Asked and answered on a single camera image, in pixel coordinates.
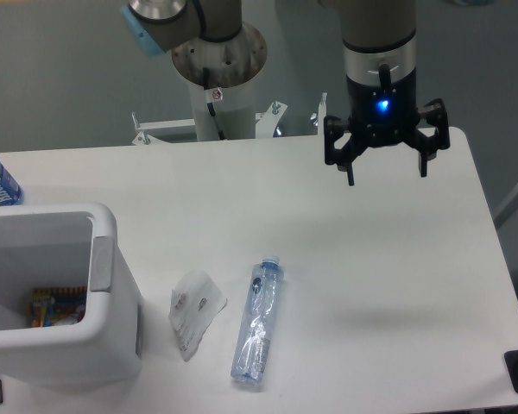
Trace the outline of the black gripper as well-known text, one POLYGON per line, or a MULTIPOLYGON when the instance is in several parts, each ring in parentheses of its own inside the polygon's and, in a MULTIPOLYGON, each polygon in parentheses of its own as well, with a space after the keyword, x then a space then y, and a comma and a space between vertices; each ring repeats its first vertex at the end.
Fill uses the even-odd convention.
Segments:
POLYGON ((445 103, 436 98, 423 107, 416 103, 416 74, 411 73, 389 87, 362 85, 347 79, 351 115, 347 120, 326 115, 323 121, 324 162, 335 165, 346 174, 349 186, 355 184, 353 161, 362 153, 358 149, 386 147, 403 142, 418 152, 419 173, 427 176, 428 161, 439 150, 451 146, 448 114, 445 103), (426 135, 418 129, 420 121, 433 127, 426 135), (345 133, 351 136, 342 147, 336 142, 345 133))

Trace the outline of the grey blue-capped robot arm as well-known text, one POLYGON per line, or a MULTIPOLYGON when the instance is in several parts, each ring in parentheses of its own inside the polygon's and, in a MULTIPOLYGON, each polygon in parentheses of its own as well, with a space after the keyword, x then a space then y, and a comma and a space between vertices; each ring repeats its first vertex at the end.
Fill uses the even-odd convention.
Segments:
MULTIPOLYGON (((369 148, 406 144, 419 155, 419 172, 450 146, 441 99, 416 104, 416 6, 412 1, 330 1, 338 13, 351 113, 323 121, 324 159, 352 175, 369 148)), ((219 139, 225 138, 219 101, 263 68, 262 35, 242 18, 238 1, 128 1, 122 17, 139 48, 170 53, 181 76, 199 87, 219 139)))

